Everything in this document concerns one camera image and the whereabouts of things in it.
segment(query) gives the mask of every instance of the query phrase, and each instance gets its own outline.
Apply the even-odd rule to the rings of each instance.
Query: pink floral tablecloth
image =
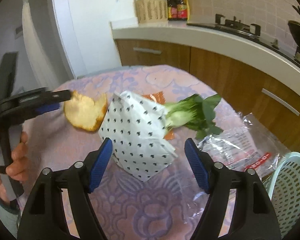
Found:
[[[166,101],[175,102],[194,93],[206,98],[215,94],[210,87],[183,70],[167,65],[132,68],[69,81],[58,90],[77,90],[89,97],[130,90],[139,94],[163,91]],[[216,123],[223,129],[241,124],[231,106],[221,100],[216,107]],[[71,126],[62,110],[43,114],[24,124],[29,135],[30,176],[25,193],[18,200],[21,209],[39,173],[45,167],[53,171],[67,169],[84,160],[101,145],[98,133],[88,133]],[[178,158],[165,170],[141,182],[110,160],[101,185],[90,194],[98,220],[109,240],[188,240],[204,210],[208,196],[197,186],[184,153],[184,142],[194,138],[187,128],[174,130],[170,141]],[[77,236],[67,194],[64,209],[70,232]],[[221,235],[227,233],[233,210],[228,205]]]

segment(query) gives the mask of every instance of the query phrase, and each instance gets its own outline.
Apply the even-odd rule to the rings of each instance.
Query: green leafy vegetable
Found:
[[[221,100],[216,94],[206,99],[194,94],[177,103],[166,103],[168,113],[166,115],[166,130],[186,126],[197,131],[196,138],[203,139],[209,134],[220,134],[223,130],[215,125],[213,119],[216,117],[214,108]]]

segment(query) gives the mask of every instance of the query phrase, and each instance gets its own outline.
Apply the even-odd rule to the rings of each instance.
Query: gas stove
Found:
[[[293,64],[300,68],[300,51],[293,52],[288,51],[285,48],[282,48],[279,45],[278,39],[271,39],[270,37],[265,38],[265,35],[261,35],[261,26],[257,24],[244,24],[240,20],[237,21],[236,17],[233,17],[233,20],[226,19],[222,14],[215,15],[214,23],[202,23],[202,22],[191,22],[188,21],[187,25],[197,26],[203,28],[209,28],[214,30],[219,30],[222,32],[234,34],[242,38],[246,38],[250,41],[256,42],[272,51],[280,54],[285,57]]]

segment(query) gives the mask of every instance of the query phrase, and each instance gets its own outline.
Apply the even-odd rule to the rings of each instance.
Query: tiled wall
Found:
[[[292,8],[296,0],[189,0],[191,15],[214,17],[216,13],[227,18],[236,16],[246,24],[261,25],[261,32],[276,37],[292,48],[296,44],[287,25],[288,20],[300,22],[300,16]]]

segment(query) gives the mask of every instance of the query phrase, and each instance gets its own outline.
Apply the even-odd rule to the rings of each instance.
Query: cabinet door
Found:
[[[219,93],[237,112],[253,115],[291,151],[300,152],[300,96],[245,63],[191,48],[190,74]]]
[[[145,40],[116,40],[116,42],[123,66],[167,64],[189,72],[188,46]]]

